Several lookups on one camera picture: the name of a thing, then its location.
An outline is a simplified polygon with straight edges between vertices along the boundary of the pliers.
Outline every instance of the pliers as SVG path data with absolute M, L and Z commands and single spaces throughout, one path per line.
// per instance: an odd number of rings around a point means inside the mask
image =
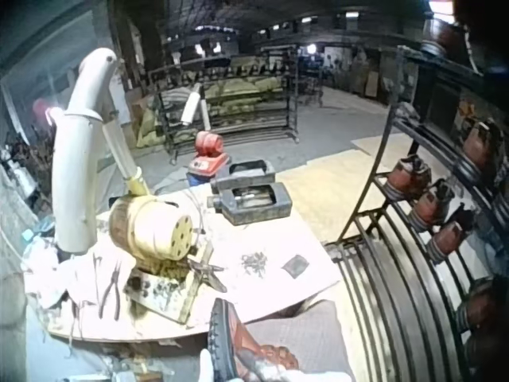
M 103 299 L 99 305 L 99 318 L 103 319 L 104 306 L 106 305 L 106 300 L 108 295 L 110 294 L 111 288 L 115 286 L 115 321 L 119 320 L 120 317 L 120 292 L 119 292 L 119 273 L 120 273 L 120 263 L 117 262 L 115 265 L 115 269 L 111 274 L 110 284 L 107 286 L 106 290 L 103 294 Z

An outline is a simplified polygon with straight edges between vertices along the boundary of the cable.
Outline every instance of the cable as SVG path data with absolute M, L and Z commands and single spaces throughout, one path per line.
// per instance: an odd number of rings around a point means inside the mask
M 198 234 L 196 235 L 196 238 L 194 240 L 194 247 L 196 247 L 198 244 L 198 239 L 200 238 L 200 234 L 204 230 L 204 216 L 203 216 L 203 213 L 201 212 L 200 202 L 198 201 L 198 198 L 196 198 L 196 195 L 191 191 L 191 189 L 186 189 L 184 191 L 184 195 L 191 200 L 191 202 L 196 207 L 196 210 L 200 214 L 200 231 L 198 232 Z

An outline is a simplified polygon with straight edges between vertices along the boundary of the gray cloth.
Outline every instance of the gray cloth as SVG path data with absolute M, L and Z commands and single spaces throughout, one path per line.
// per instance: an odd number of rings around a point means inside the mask
M 318 302 L 292 318 L 253 322 L 247 329 L 259 344 L 286 346 L 304 372 L 346 372 L 354 379 L 334 302 Z

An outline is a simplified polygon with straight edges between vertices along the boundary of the metal scraps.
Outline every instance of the metal scraps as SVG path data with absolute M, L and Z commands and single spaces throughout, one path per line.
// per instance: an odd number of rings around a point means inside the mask
M 283 269 L 294 279 L 299 277 L 308 267 L 309 263 L 301 255 L 295 255 L 283 266 Z
M 265 276 L 267 257 L 262 252 L 242 256 L 242 265 L 248 275 L 257 275 L 260 279 Z

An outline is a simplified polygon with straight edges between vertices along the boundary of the white glove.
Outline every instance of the white glove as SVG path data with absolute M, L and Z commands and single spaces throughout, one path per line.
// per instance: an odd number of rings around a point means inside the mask
M 212 356 L 210 352 L 203 349 L 200 353 L 200 377 L 198 382 L 214 382 L 214 367 L 212 366 Z M 240 378 L 228 382 L 243 382 Z
M 323 372 L 305 374 L 299 370 L 285 370 L 281 365 L 275 366 L 267 362 L 257 372 L 264 382 L 352 382 L 352 378 L 344 372 Z M 200 378 L 198 382 L 214 382 L 214 368 L 210 352 L 203 349 L 200 353 Z M 228 382 L 243 382 L 235 378 Z

